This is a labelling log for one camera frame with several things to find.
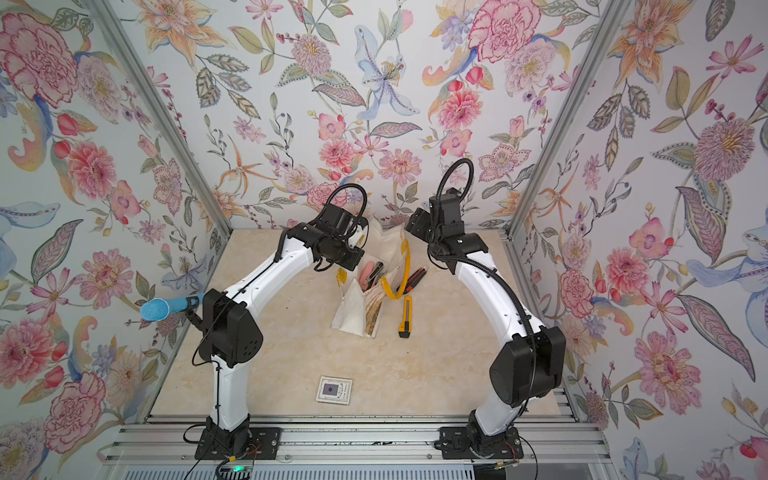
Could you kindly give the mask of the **white canvas pouch yellow handles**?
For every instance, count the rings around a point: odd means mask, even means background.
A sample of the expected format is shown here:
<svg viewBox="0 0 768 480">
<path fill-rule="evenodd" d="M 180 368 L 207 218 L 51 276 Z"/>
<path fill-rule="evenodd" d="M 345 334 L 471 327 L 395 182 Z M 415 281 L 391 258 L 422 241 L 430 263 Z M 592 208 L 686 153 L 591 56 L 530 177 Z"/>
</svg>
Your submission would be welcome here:
<svg viewBox="0 0 768 480">
<path fill-rule="evenodd" d="M 341 301 L 331 328 L 374 338 L 386 303 L 405 296 L 405 283 L 411 273 L 411 250 L 401 226 L 385 228 L 374 217 L 368 221 L 366 232 L 355 237 L 356 245 L 365 251 L 359 265 L 352 272 L 337 270 Z M 363 291 L 358 278 L 368 261 L 382 262 L 384 268 L 376 283 Z"/>
</svg>

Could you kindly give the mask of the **yellow black utility knife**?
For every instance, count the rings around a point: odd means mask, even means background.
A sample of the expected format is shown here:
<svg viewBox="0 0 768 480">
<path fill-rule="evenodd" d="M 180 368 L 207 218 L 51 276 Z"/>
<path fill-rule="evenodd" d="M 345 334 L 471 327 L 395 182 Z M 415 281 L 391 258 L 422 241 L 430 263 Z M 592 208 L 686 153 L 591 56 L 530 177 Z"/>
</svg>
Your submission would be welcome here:
<svg viewBox="0 0 768 480">
<path fill-rule="evenodd" d="M 369 273 L 367 277 L 369 288 L 371 288 L 376 283 L 377 279 L 379 278 L 379 275 L 383 271 L 383 268 L 384 268 L 384 264 L 382 262 L 377 262 L 374 265 L 373 270 Z"/>
</svg>

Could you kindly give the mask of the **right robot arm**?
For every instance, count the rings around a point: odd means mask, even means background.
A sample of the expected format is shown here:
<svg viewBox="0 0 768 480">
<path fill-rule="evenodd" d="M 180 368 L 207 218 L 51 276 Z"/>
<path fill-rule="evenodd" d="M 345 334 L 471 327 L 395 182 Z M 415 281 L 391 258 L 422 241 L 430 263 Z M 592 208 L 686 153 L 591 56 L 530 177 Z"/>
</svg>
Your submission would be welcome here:
<svg viewBox="0 0 768 480">
<path fill-rule="evenodd" d="M 506 433 L 531 401 L 561 385 L 565 335 L 522 304 L 483 239 L 467 233 L 461 220 L 419 208 L 406 231 L 424 241 L 428 255 L 465 285 L 496 334 L 500 349 L 489 367 L 491 390 L 467 425 L 471 439 L 488 443 Z"/>
</svg>

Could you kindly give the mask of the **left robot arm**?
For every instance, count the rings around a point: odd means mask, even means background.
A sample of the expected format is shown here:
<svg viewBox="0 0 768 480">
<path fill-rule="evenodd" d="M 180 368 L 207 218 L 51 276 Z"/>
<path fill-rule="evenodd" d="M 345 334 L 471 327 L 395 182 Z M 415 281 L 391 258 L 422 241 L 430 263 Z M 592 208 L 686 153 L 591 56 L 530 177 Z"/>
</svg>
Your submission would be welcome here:
<svg viewBox="0 0 768 480">
<path fill-rule="evenodd" d="M 352 233 L 325 222 L 300 223 L 283 231 L 274 254 L 223 291 L 211 289 L 201 301 L 196 327 L 202 339 L 196 353 L 214 367 L 212 429 L 227 434 L 247 427 L 249 363 L 264 336 L 257 319 L 268 303 L 303 270 L 320 264 L 352 271 L 362 259 L 369 222 L 363 218 Z"/>
</svg>

